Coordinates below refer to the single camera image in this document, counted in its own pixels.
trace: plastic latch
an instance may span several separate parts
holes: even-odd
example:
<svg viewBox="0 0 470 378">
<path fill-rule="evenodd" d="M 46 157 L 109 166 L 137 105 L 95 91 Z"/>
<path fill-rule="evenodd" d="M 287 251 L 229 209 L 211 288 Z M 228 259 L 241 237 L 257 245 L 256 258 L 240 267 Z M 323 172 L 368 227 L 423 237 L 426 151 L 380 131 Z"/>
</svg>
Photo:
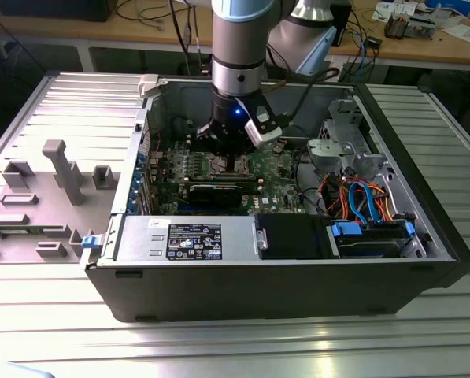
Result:
<svg viewBox="0 0 470 378">
<path fill-rule="evenodd" d="M 332 225 L 333 236 L 359 236 L 362 235 L 361 226 L 354 222 L 336 222 Z"/>
<path fill-rule="evenodd" d="M 406 228 L 406 231 L 409 233 L 410 236 L 415 235 L 415 226 L 413 226 L 413 223 L 406 222 L 405 223 L 405 228 Z"/>
<path fill-rule="evenodd" d="M 81 245 L 83 246 L 83 248 L 98 249 L 102 248 L 104 240 L 105 234 L 84 236 Z"/>
</svg>

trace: grooved metal surface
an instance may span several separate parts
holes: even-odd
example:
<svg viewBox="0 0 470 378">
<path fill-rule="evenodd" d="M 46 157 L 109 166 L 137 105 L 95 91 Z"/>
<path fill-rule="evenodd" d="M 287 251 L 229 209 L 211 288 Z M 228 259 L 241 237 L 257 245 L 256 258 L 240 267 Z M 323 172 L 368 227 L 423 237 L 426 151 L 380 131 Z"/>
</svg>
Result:
<svg viewBox="0 0 470 378">
<path fill-rule="evenodd" d="M 46 77 L 32 96 L 31 107 L 3 145 L 0 172 L 12 159 L 26 160 L 38 172 L 54 172 L 43 156 L 48 139 L 63 139 L 65 155 L 81 172 L 109 165 L 116 174 L 142 108 L 137 84 L 140 75 L 62 72 Z M 0 194 L 6 182 L 0 175 Z"/>
<path fill-rule="evenodd" d="M 416 88 L 371 89 L 384 102 L 431 104 Z M 440 145 L 428 134 L 436 128 L 447 132 L 437 134 L 445 148 L 470 148 L 444 120 L 431 119 L 430 125 L 429 119 L 396 119 L 409 149 Z M 470 193 L 470 166 L 450 170 L 426 163 L 422 173 L 442 201 L 450 200 L 446 210 L 470 247 L 470 201 L 459 195 Z M 68 378 L 465 377 L 470 376 L 470 274 L 448 289 L 424 292 L 393 316 L 124 324 L 112 317 L 77 264 L 0 265 L 2 359 Z"/>
</svg>

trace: power supply label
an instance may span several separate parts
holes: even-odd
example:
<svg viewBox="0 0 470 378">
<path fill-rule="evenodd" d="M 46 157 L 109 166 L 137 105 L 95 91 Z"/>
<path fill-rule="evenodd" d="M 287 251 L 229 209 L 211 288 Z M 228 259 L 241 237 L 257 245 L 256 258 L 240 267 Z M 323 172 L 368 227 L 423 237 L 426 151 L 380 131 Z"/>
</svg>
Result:
<svg viewBox="0 0 470 378">
<path fill-rule="evenodd" d="M 170 224 L 168 260 L 222 260 L 220 224 Z"/>
</svg>

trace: wooden workbench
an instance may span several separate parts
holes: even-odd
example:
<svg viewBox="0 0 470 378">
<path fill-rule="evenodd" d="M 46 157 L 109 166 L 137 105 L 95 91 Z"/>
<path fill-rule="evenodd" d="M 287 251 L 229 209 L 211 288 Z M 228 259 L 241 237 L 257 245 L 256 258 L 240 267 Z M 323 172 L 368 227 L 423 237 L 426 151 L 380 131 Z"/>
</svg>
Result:
<svg viewBox="0 0 470 378">
<path fill-rule="evenodd" d="M 141 8 L 166 6 L 165 0 L 139 0 Z M 368 34 L 383 40 L 379 51 L 378 64 L 406 65 L 430 68 L 470 69 L 470 43 L 437 31 L 429 39 L 386 39 L 381 22 L 371 20 L 376 0 L 354 0 L 355 9 L 361 24 Z M 128 3 L 120 10 L 128 17 L 136 17 L 135 8 Z M 168 12 L 168 8 L 148 11 L 146 16 L 155 17 Z M 186 13 L 178 14 L 183 25 Z M 212 45 L 212 13 L 198 9 L 200 41 L 205 52 Z M 179 51 L 171 17 L 162 19 L 163 31 L 158 31 L 138 21 L 125 20 L 113 14 L 105 23 L 81 20 L 53 20 L 30 17 L 2 17 L 2 23 L 22 42 L 61 44 L 77 47 L 85 70 L 94 69 L 90 47 L 113 47 L 137 50 L 175 50 Z M 9 39 L 0 28 L 0 39 Z M 330 51 L 329 60 L 346 62 L 357 54 L 358 48 L 351 35 L 346 35 L 340 47 Z"/>
</svg>

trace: cable on workbench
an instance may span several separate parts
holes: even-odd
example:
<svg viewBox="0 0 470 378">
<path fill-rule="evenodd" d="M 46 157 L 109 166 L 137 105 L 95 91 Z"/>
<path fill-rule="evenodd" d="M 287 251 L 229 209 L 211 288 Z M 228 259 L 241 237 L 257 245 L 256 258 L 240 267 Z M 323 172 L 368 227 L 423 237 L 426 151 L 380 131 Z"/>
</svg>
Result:
<svg viewBox="0 0 470 378">
<path fill-rule="evenodd" d="M 173 2 L 174 2 L 174 0 L 168 0 L 168 7 L 170 8 L 170 13 L 172 14 L 173 27 L 175 28 L 175 33 L 177 34 L 177 39 L 179 40 L 180 47 L 182 48 L 182 51 L 184 53 L 184 57 L 186 59 L 187 73 L 190 75 L 191 71 L 189 69 L 189 61 L 190 61 L 191 58 L 189 56 L 189 52 L 187 51 L 186 45 L 184 45 L 182 35 L 180 34 L 179 22 L 177 21 L 177 15 L 175 13 L 175 8 L 173 6 Z"/>
<path fill-rule="evenodd" d="M 200 47 L 200 32 L 198 28 L 198 16 L 196 15 L 196 6 L 193 6 L 193 25 L 194 25 L 194 35 L 196 37 L 196 49 L 198 50 L 198 66 L 199 72 L 202 72 L 202 49 Z"/>
<path fill-rule="evenodd" d="M 361 73 L 362 69 L 364 68 L 364 63 L 366 60 L 366 46 L 364 44 L 364 41 L 362 39 L 362 36 L 359 35 L 357 32 L 353 32 L 356 37 L 359 38 L 359 43 L 361 44 L 361 52 L 362 52 L 362 59 L 361 59 L 361 65 L 359 66 L 359 69 L 355 73 L 355 76 L 353 77 L 353 82 L 355 83 L 359 79 L 359 74 Z"/>
<path fill-rule="evenodd" d="M 116 7 L 116 14 L 117 16 L 121 17 L 121 18 L 124 18 L 125 20 L 129 20 L 129 21 L 153 21 L 153 20 L 160 20 L 161 18 L 164 18 L 164 17 L 168 17 L 168 16 L 171 16 L 172 14 L 171 13 L 165 13 L 165 14 L 160 14 L 159 16 L 153 16 L 153 17 L 145 17 L 143 16 L 143 14 L 149 10 L 153 10 L 153 9 L 163 9 L 163 8 L 166 8 L 167 6 L 151 6 L 149 8 L 144 8 L 142 10 L 140 10 L 139 14 L 137 14 L 137 17 L 138 18 L 134 18 L 134 17 L 129 17 L 129 16 L 125 16 L 124 14 L 122 14 L 120 12 L 121 8 L 123 6 L 125 6 L 126 4 L 128 4 L 129 2 L 132 2 L 133 0 L 124 0 L 121 4 L 119 4 L 117 7 Z M 183 12 L 184 10 L 187 10 L 187 8 L 182 8 L 182 9 L 176 9 L 176 13 L 179 13 L 179 12 Z"/>
<path fill-rule="evenodd" d="M 331 79 L 333 77 L 336 77 L 337 75 L 339 75 L 339 69 L 337 69 L 336 67 L 330 67 L 329 69 L 325 69 L 323 71 L 319 71 L 317 72 L 315 75 L 312 76 L 312 79 L 308 82 L 308 85 L 306 86 L 306 89 L 303 91 L 299 101 L 298 101 L 298 104 L 296 105 L 296 107 L 294 108 L 294 111 L 291 113 L 291 115 L 289 116 L 289 121 L 293 120 L 297 115 L 298 115 L 298 112 L 300 110 L 300 108 L 303 106 L 303 104 L 305 103 L 305 100 L 306 100 L 306 96 L 308 95 L 308 93 L 310 92 L 310 90 L 312 89 L 314 83 L 316 81 L 318 81 L 318 79 L 325 73 L 328 73 L 328 72 L 332 72 L 331 75 L 327 75 L 324 77 L 324 80 L 328 80 L 328 79 Z"/>
<path fill-rule="evenodd" d="M 40 67 L 40 69 L 41 69 L 43 72 L 46 71 L 46 69 L 43 67 L 43 65 L 41 65 L 37 59 L 35 59 L 35 57 L 32 55 L 32 53 L 31 53 L 30 51 L 28 51 L 28 49 L 27 49 L 25 46 L 23 46 L 23 43 L 21 43 L 21 42 L 13 35 L 13 33 L 11 33 L 11 32 L 9 31 L 9 29 L 4 26 L 4 24 L 3 24 L 1 21 L 0 21 L 0 28 L 2 28 L 2 30 L 3 30 L 4 32 L 6 32 L 7 35 L 8 35 L 9 37 L 11 37 L 11 38 L 14 40 L 14 42 L 16 42 L 18 45 L 20 45 L 20 47 L 23 49 L 23 51 L 24 51 L 25 53 L 27 53 L 27 55 L 37 64 L 38 67 Z"/>
</svg>

